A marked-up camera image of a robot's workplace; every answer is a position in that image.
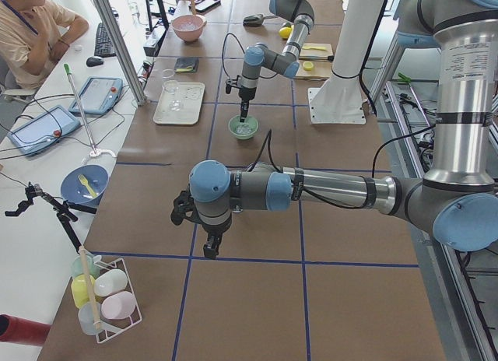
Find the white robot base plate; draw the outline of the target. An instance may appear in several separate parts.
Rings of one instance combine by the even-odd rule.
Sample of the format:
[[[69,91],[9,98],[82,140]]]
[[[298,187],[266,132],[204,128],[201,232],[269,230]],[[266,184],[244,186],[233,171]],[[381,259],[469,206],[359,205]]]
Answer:
[[[377,22],[387,0],[349,0],[339,35],[331,76],[311,92],[310,119],[314,124],[364,124],[360,75],[368,58]]]

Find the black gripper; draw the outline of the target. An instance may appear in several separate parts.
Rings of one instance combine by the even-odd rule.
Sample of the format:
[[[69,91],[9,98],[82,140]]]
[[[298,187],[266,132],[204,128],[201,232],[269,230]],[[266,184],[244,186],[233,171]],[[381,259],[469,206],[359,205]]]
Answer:
[[[232,89],[238,89],[238,96],[242,99],[240,103],[240,123],[244,123],[248,116],[250,100],[255,98],[257,79],[238,75],[235,79],[228,78],[225,84],[226,94],[230,94]]]
[[[232,223],[231,212],[227,216],[222,216],[221,221],[204,221],[196,208],[195,201],[189,189],[181,191],[178,197],[174,199],[174,209],[171,212],[170,218],[176,226],[182,224],[184,220],[202,226],[208,234],[207,241],[203,245],[204,257],[208,259],[217,258],[223,234],[230,228]]]

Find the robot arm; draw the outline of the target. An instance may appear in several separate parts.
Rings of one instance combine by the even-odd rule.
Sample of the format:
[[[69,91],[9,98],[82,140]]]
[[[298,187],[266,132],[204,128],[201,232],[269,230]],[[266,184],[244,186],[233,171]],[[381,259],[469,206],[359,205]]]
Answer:
[[[246,49],[242,72],[236,79],[226,81],[226,91],[239,89],[240,122],[244,123],[249,103],[254,99],[261,68],[267,68],[286,78],[293,79],[299,69],[299,56],[302,46],[314,27],[314,10],[306,0],[270,0],[269,11],[293,24],[292,33],[279,54],[263,43]]]
[[[314,123],[352,123],[352,92],[370,53],[386,0],[349,0],[332,62],[331,78],[312,92]],[[241,75],[226,81],[239,89],[239,122],[248,119],[261,68],[293,79],[304,40],[315,24],[307,0],[270,0],[271,14],[295,27],[282,53],[263,43],[246,49]],[[291,201],[321,201],[341,209],[377,209],[427,232],[458,251],[477,251],[497,240],[495,181],[486,172],[489,126],[497,85],[497,0],[401,0],[398,34],[402,47],[441,49],[432,166],[423,178],[353,176],[259,163],[270,147],[270,131],[249,169],[228,170],[215,160],[196,164],[189,185],[174,199],[171,221],[200,224],[208,233],[206,258],[216,259],[233,211],[287,210]]]

